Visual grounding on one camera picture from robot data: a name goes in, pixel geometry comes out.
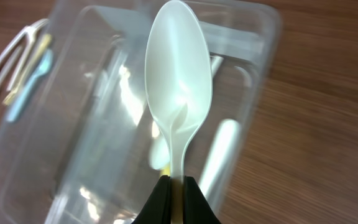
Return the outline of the white slim fork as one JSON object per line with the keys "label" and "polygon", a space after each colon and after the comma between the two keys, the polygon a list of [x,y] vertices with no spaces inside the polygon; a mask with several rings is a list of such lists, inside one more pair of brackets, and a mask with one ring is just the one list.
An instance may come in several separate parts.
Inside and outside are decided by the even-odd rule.
{"label": "white slim fork", "polygon": [[24,65],[29,57],[29,54],[32,51],[32,48],[36,42],[38,30],[39,28],[35,28],[34,26],[25,26],[9,43],[8,47],[10,47],[11,49],[15,49],[19,42],[23,38],[25,38],[24,51],[16,65],[16,68],[12,74],[6,91],[11,91],[17,83],[19,75],[21,74],[21,71],[23,70]]}

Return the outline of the white plastic spoon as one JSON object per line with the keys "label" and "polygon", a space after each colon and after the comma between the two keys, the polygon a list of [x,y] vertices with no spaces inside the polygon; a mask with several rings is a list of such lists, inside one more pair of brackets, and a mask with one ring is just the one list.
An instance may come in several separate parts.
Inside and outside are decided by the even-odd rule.
{"label": "white plastic spoon", "polygon": [[184,1],[167,1],[155,16],[145,53],[150,112],[167,140],[170,176],[182,180],[187,147],[209,113],[213,78],[200,22]]}

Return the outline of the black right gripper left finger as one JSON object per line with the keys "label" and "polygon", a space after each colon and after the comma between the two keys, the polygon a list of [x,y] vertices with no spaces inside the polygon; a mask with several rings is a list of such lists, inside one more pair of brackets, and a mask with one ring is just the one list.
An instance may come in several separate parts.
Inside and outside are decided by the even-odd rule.
{"label": "black right gripper left finger", "polygon": [[161,176],[132,224],[170,224],[171,189],[171,178]]}

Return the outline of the cream wide-handle fork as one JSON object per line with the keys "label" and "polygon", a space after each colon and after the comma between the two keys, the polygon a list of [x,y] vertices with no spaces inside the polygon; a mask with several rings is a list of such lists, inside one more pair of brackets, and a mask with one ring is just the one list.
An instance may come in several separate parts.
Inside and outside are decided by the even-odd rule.
{"label": "cream wide-handle fork", "polygon": [[33,56],[31,56],[26,66],[24,67],[23,72],[20,74],[19,81],[14,85],[14,88],[9,92],[9,94],[3,100],[2,103],[4,105],[6,106],[10,105],[14,101],[15,97],[21,92],[28,76],[36,66],[37,62],[41,59],[42,55],[45,53],[51,41],[52,41],[51,34],[44,34],[42,36],[40,43],[36,48]]}

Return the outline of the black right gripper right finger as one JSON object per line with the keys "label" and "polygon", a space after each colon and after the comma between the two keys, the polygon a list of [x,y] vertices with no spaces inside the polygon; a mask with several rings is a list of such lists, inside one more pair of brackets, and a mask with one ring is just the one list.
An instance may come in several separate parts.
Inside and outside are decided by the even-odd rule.
{"label": "black right gripper right finger", "polygon": [[183,222],[185,224],[221,224],[193,177],[185,176]]}

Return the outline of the light blue wide-handle fork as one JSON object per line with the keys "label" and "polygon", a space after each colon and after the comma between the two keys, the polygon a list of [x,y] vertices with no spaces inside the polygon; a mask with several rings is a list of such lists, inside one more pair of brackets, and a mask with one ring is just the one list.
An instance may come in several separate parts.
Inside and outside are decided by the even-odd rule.
{"label": "light blue wide-handle fork", "polygon": [[11,106],[11,109],[6,116],[7,122],[13,123],[20,118],[21,113],[24,111],[28,100],[32,96],[32,92],[36,89],[39,80],[41,80],[42,77],[46,76],[46,74],[50,71],[52,67],[52,62],[53,52],[51,49],[47,49],[43,54],[36,69],[33,71],[32,75],[26,82],[20,95],[16,98],[14,104]]}

